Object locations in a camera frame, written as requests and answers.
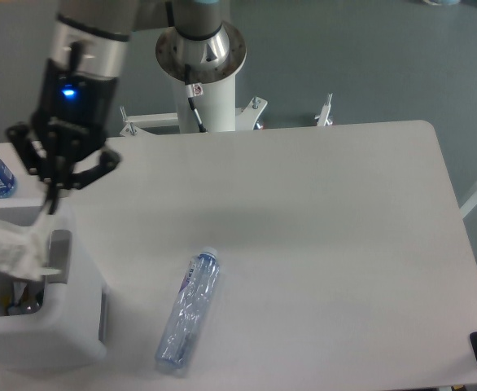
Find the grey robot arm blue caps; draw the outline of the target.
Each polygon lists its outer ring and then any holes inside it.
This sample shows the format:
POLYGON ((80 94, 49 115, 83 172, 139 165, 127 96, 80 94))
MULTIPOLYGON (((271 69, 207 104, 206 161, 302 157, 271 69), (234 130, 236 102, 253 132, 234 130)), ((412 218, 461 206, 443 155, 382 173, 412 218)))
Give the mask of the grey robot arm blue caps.
POLYGON ((56 213, 65 191, 113 171, 106 123, 133 33, 161 31, 155 56, 178 86, 184 133, 235 130, 234 81, 246 48, 218 1, 62 1, 42 89, 28 122, 6 131, 24 167, 46 189, 42 212, 56 213))

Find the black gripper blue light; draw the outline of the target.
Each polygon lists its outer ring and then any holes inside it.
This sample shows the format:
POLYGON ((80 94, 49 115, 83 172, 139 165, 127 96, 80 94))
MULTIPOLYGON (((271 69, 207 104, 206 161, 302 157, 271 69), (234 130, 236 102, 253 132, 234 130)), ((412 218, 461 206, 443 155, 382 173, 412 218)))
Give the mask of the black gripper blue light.
POLYGON ((71 74, 66 67, 48 59, 40 99, 30 117, 41 148, 34 146, 35 138, 27 124, 18 123, 6 129, 6 137, 28 174, 37 176, 46 186, 42 206, 45 214, 56 213, 59 190, 81 190, 115 170, 121 162, 119 153, 103 147, 107 138, 105 125, 117 84, 116 77, 71 74), (59 155, 70 152, 74 140, 79 142, 76 162, 103 147, 98 163, 76 172, 77 163, 66 160, 58 175, 56 152, 59 155))

